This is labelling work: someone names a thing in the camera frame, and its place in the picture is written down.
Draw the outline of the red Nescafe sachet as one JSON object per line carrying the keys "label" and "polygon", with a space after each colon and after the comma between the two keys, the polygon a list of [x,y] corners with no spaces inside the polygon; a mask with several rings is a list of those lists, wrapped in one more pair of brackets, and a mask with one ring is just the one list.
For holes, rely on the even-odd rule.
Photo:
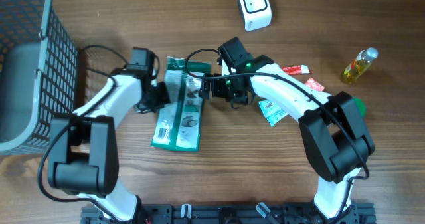
{"label": "red Nescafe sachet", "polygon": [[282,70],[288,75],[310,74],[309,67],[306,65],[282,67]]}

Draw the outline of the yellow liquid bottle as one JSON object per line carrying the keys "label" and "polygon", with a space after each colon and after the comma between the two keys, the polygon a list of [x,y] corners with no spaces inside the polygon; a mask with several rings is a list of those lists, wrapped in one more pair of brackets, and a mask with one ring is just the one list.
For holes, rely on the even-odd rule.
{"label": "yellow liquid bottle", "polygon": [[379,52],[374,47],[360,51],[357,57],[342,72],[341,81],[345,84],[352,84],[372,65],[378,56]]}

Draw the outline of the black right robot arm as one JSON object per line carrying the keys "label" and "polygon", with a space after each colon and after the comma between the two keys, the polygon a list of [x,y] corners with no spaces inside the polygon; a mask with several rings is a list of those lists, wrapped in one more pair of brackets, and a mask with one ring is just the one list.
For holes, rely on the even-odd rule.
{"label": "black right robot arm", "polygon": [[355,100],[346,92],[335,96],[316,91],[286,74],[271,58],[254,58],[234,37],[215,49],[221,74],[205,74],[199,95],[249,103],[248,95],[273,102],[298,124],[309,164],[319,176],[311,222],[338,223],[354,205],[356,180],[370,173],[367,158],[375,144]]}

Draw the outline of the teal small packet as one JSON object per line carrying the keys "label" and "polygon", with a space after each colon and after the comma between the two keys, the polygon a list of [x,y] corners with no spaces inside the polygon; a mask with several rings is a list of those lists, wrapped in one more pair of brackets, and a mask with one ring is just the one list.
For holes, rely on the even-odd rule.
{"label": "teal small packet", "polygon": [[282,118],[288,115],[287,112],[269,100],[259,101],[259,106],[263,116],[267,119],[271,127],[275,126]]}

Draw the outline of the green 3M package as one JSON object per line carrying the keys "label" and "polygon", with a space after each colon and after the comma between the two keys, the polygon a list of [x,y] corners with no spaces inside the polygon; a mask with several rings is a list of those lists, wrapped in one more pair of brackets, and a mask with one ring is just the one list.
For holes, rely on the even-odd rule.
{"label": "green 3M package", "polygon": [[165,71],[165,84],[170,103],[160,109],[151,145],[178,152],[199,150],[203,99],[199,97],[201,80],[211,72],[205,62],[189,61],[169,56]]}

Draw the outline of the green lid jar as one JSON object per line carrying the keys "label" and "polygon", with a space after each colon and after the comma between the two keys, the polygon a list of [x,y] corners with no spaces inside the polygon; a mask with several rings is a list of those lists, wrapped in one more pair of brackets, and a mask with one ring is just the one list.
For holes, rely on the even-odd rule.
{"label": "green lid jar", "polygon": [[357,97],[353,97],[353,100],[355,101],[356,107],[359,109],[361,116],[365,117],[367,112],[365,103],[360,98],[357,98]]}

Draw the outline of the red tissue pack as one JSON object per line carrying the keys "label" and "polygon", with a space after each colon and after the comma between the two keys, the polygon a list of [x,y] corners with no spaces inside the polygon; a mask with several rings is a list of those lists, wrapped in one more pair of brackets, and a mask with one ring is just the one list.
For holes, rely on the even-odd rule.
{"label": "red tissue pack", "polygon": [[325,90],[325,87],[323,85],[321,85],[320,83],[318,83],[316,80],[314,80],[313,78],[309,78],[306,82],[305,85],[318,91],[318,92],[323,92]]}

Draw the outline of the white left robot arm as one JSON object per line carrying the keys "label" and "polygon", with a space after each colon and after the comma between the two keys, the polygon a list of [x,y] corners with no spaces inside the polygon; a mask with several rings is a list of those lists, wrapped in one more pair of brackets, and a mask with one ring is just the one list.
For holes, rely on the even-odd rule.
{"label": "white left robot arm", "polygon": [[116,128],[128,110],[157,112],[169,103],[164,82],[157,82],[159,58],[135,47],[131,60],[107,75],[106,85],[71,114],[55,114],[50,146],[41,164],[48,164],[48,184],[67,193],[66,202],[88,201],[97,209],[84,211],[83,222],[150,223],[141,199],[118,179]]}

